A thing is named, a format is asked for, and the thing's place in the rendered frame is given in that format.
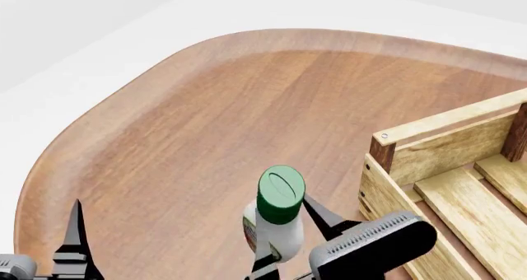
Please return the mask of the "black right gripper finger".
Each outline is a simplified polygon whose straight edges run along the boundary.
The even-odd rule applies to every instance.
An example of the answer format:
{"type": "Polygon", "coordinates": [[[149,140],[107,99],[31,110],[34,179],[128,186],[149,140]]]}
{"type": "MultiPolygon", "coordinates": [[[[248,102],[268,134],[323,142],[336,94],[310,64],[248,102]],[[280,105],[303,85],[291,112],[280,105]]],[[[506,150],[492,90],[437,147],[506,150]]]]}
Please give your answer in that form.
{"type": "Polygon", "coordinates": [[[362,224],[360,221],[345,220],[308,194],[304,196],[302,203],[325,240],[333,240],[346,230],[362,224]]]}
{"type": "Polygon", "coordinates": [[[273,257],[271,245],[265,230],[256,232],[256,250],[251,274],[245,280],[281,280],[277,260],[273,257]]]}

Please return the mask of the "white salad dressing bottle green cap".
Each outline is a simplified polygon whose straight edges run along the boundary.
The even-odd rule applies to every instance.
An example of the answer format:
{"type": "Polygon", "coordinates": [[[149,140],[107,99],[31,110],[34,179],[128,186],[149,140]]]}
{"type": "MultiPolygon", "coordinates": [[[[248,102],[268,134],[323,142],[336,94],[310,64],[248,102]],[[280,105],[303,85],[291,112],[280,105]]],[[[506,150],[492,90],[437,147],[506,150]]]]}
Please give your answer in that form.
{"type": "Polygon", "coordinates": [[[256,250],[257,230],[269,239],[273,257],[280,263],[293,259],[304,242],[300,210],[305,197],[305,181],[290,166],[271,166],[260,176],[255,200],[242,216],[246,242],[256,250]]]}

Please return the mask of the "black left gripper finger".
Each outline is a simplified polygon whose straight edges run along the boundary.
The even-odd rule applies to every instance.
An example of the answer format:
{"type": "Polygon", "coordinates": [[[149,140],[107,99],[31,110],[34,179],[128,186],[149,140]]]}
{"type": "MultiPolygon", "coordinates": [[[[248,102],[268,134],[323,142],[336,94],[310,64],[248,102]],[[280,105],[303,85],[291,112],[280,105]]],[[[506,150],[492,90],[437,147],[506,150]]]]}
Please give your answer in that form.
{"type": "Polygon", "coordinates": [[[99,271],[99,269],[96,267],[95,262],[93,261],[90,246],[88,244],[87,236],[86,236],[86,227],[83,217],[83,211],[82,211],[82,203],[80,200],[77,200],[77,229],[79,232],[79,241],[80,246],[82,250],[82,254],[86,256],[86,271],[85,271],[85,277],[86,280],[104,280],[103,275],[99,271]]]}
{"type": "Polygon", "coordinates": [[[85,276],[87,238],[80,200],[75,200],[68,220],[63,244],[54,252],[54,276],[85,276]]]}

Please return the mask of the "light wooden slatted crate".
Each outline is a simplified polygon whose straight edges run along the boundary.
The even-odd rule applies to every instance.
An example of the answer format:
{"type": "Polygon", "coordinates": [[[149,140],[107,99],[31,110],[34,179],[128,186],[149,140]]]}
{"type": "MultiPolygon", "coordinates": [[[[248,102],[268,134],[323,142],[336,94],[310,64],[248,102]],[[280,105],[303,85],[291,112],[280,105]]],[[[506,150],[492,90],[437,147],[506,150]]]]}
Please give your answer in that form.
{"type": "Polygon", "coordinates": [[[425,202],[496,280],[527,280],[527,89],[374,133],[359,209],[425,202]]]}

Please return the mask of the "large brown wooden tray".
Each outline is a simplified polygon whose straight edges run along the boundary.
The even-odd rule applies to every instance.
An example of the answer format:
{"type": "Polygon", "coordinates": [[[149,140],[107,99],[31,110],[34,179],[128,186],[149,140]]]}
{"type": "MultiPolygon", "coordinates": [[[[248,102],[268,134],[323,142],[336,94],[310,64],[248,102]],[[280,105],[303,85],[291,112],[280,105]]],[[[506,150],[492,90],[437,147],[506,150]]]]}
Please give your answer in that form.
{"type": "Polygon", "coordinates": [[[72,205],[105,280],[243,280],[241,215],[285,164],[357,219],[377,131],[527,87],[527,58],[336,30],[255,30],[182,49],[65,128],[34,164],[14,246],[52,269],[72,205]]]}

